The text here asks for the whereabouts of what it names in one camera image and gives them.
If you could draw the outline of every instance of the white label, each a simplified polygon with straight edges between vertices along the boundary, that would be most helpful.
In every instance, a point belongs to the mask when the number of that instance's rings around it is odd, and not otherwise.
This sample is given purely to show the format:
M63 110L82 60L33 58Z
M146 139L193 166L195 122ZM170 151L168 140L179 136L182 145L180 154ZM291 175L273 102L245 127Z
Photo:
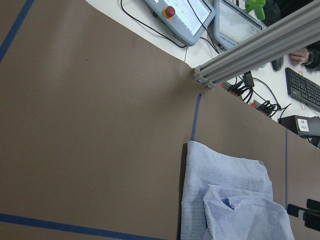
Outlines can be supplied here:
M308 127L308 122L305 119L297 119L298 120L298 125L299 129L302 132L309 132L309 127Z

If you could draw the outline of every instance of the computer mouse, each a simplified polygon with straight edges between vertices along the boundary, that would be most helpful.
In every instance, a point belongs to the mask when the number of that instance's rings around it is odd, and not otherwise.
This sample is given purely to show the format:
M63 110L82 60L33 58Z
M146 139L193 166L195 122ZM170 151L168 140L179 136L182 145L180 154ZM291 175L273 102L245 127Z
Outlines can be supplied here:
M279 57L276 60L273 60L271 62L271 66L273 68L274 71L280 71L282 69L282 67L284 66L284 57Z

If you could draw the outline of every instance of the person's hand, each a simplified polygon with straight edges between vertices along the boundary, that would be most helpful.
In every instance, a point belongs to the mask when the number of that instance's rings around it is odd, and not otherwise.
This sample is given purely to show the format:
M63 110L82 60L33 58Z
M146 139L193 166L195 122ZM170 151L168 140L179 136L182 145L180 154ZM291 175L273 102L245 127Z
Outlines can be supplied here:
M301 48L297 51L290 53L289 56L290 56L290 59L294 65L306 64L309 59L309 52L304 47L304 48Z

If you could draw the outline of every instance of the blue tape line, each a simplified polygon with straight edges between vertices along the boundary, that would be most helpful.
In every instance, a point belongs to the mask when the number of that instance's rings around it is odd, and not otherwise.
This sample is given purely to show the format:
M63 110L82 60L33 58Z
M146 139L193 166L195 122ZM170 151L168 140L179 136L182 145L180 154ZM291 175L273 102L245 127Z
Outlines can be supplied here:
M2 45L0 46L0 63L2 62L2 59L4 58L4 56L6 55L8 48L10 47L12 41L14 40L19 28L21 27L23 21L25 20L34 1L35 0L27 0L25 2L18 17L14 21L9 33L7 34Z
M201 93L198 95L198 98L197 98L197 100L196 100L194 117L193 117L193 124L192 124L192 132L191 132L191 138L190 138L191 141L194 141L194 140L195 140L197 120L198 120L198 112L199 112L201 97L202 97L203 94L205 94L205 93L204 93L204 92L201 92Z
M285 209L288 207L288 129L285 129Z
M77 234L100 236L100 237L106 237L106 238L112 238L112 239L163 240L159 238L137 236L137 235L132 235L128 233L108 231L108 230L102 230L102 229L84 227L84 226L69 225L69 224L58 223L53 221L44 221L44 220L38 220L38 219L33 219L28 217L8 215L3 213L0 213L0 222L25 225L30 227L42 228L42 229L59 230L59 231L65 231L70 233L77 233Z

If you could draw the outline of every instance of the blue and white striped fabric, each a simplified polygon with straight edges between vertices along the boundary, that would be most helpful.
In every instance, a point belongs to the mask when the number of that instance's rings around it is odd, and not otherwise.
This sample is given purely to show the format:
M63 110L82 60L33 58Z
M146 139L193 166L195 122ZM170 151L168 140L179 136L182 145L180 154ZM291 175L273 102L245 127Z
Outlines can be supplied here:
M203 240L294 240L289 216L263 193L209 185Z
M207 227L204 196L209 185L261 193L273 199L261 161L227 156L189 141L181 203L181 240L202 240Z

